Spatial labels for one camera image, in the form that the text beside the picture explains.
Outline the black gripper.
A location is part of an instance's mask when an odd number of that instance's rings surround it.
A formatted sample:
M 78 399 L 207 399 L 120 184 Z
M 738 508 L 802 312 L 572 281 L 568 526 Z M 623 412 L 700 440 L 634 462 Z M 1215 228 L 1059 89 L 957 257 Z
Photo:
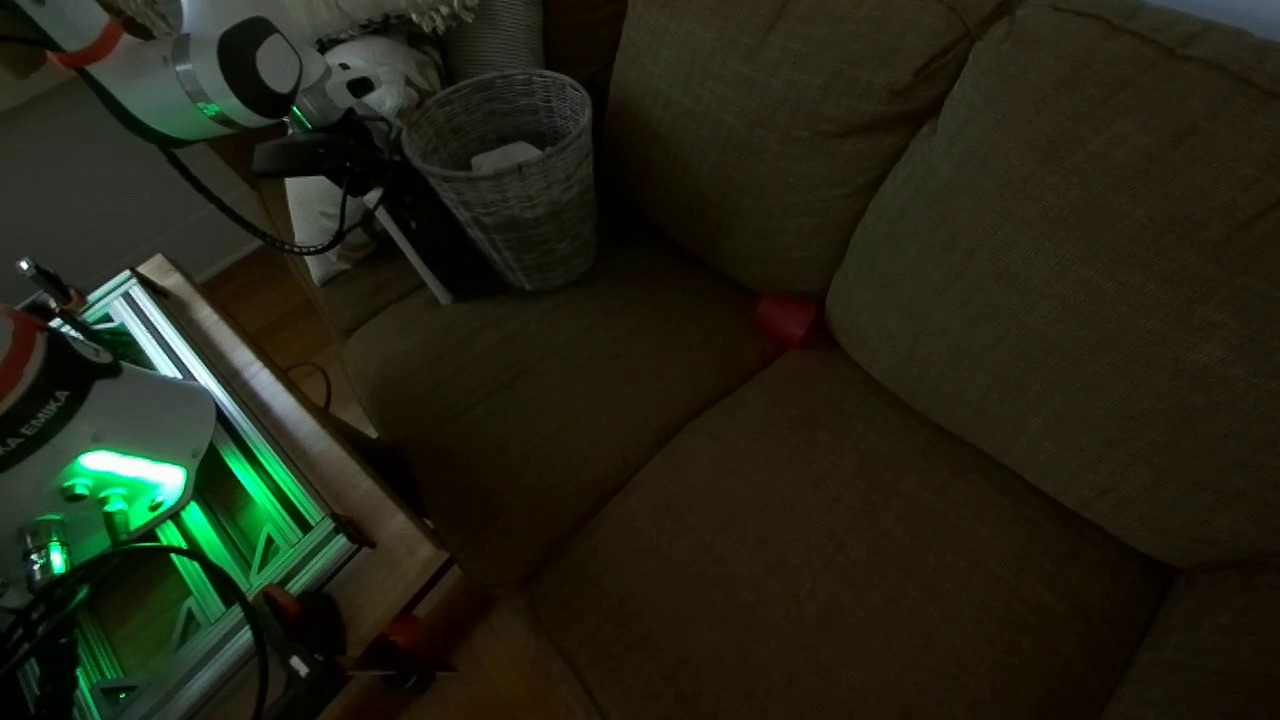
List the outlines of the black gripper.
M 363 194 L 390 174 L 390 125 L 345 112 L 326 127 L 297 127 L 254 143 L 252 170 L 269 180 L 322 174 L 339 192 Z

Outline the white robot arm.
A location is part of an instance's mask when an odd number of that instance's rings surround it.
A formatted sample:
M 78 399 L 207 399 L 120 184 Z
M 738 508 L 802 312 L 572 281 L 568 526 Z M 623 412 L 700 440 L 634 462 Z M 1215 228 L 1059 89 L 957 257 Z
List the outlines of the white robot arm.
M 177 29 L 134 35 L 103 0 L 4 0 L 48 58 L 85 75 L 150 143 L 254 127 L 345 127 L 356 109 L 285 0 L 177 0 Z

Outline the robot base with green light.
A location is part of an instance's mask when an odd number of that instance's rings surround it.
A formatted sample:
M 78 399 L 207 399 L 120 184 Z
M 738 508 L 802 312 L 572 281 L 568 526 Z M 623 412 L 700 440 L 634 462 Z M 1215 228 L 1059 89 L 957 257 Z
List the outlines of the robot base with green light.
M 145 271 L 4 326 L 4 720 L 316 720 L 356 554 Z

